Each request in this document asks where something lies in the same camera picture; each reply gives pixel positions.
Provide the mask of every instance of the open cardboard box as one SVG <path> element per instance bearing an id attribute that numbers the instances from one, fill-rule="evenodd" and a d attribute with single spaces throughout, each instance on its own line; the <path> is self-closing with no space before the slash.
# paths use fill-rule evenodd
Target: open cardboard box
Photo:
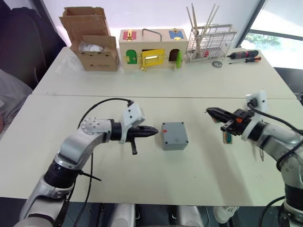
<path id="1" fill-rule="evenodd" d="M 60 20 L 71 43 L 80 41 L 82 35 L 110 35 L 101 7 L 66 7 Z"/>
<path id="2" fill-rule="evenodd" d="M 102 46 L 103 52 L 80 51 L 81 41 L 73 42 L 71 50 L 78 56 L 87 71 L 117 71 L 119 56 L 116 49 L 116 38 L 107 35 L 82 35 L 82 41 Z"/>

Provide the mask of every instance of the metal handle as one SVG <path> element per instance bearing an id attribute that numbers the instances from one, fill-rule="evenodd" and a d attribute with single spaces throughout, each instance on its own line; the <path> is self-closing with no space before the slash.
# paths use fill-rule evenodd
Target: metal handle
<path id="1" fill-rule="evenodd" d="M 142 36 L 143 36 L 144 31 L 149 31 L 149 32 L 153 32 L 153 33 L 155 33 L 155 34 L 160 35 L 160 42 L 162 42 L 162 35 L 161 35 L 161 33 L 155 32 L 155 31 L 153 31 L 153 30 L 149 30 L 149 29 L 147 29 L 147 28 L 144 28 L 144 29 L 142 29 Z"/>

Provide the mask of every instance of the white tabletop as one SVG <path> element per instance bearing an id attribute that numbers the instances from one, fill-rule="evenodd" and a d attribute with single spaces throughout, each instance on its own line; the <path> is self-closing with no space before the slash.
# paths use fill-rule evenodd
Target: white tabletop
<path id="1" fill-rule="evenodd" d="M 27 198 L 81 116 L 103 99 L 31 95 L 0 141 L 0 196 Z M 110 141 L 97 146 L 94 175 L 102 182 L 93 181 L 90 201 L 264 206 L 284 194 L 275 161 L 265 154 L 262 162 L 258 148 L 239 137 L 233 137 L 232 145 L 223 144 L 221 124 L 204 113 L 211 106 L 233 112 L 244 107 L 245 99 L 134 100 L 145 112 L 145 125 L 160 129 L 162 122 L 184 122 L 189 144 L 183 151 L 163 151 L 160 134 L 138 138 L 136 156 L 128 143 Z M 297 100 L 271 99 L 268 103 L 269 113 L 303 127 L 302 106 Z M 112 101 L 89 116 L 118 121 L 125 108 L 123 102 Z M 84 201 L 88 180 L 78 177 L 73 201 Z"/>
<path id="2" fill-rule="evenodd" d="M 266 90 L 268 98 L 296 99 L 264 56 L 258 63 L 228 63 L 215 68 L 209 63 L 183 63 L 181 69 L 149 69 L 147 72 L 85 71 L 76 55 L 62 49 L 33 94 L 120 97 L 243 98 Z"/>

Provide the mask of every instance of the gray plastic box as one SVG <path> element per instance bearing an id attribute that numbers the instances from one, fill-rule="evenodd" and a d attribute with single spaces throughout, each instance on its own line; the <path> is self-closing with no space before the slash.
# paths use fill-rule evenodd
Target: gray plastic box
<path id="1" fill-rule="evenodd" d="M 184 150 L 188 138 L 184 122 L 165 122 L 162 124 L 163 150 Z"/>

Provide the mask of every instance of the orange screwdriver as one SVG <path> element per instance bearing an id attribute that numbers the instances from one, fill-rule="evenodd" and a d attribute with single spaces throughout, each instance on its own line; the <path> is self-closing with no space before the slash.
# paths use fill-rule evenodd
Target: orange screwdriver
<path id="1" fill-rule="evenodd" d="M 236 61 L 236 62 L 231 62 L 231 63 L 228 63 L 228 64 L 234 64 L 234 63 L 239 63 L 239 62 L 258 62 L 261 60 L 261 57 L 252 57 L 252 58 L 247 58 L 245 59 L 244 61 Z"/>

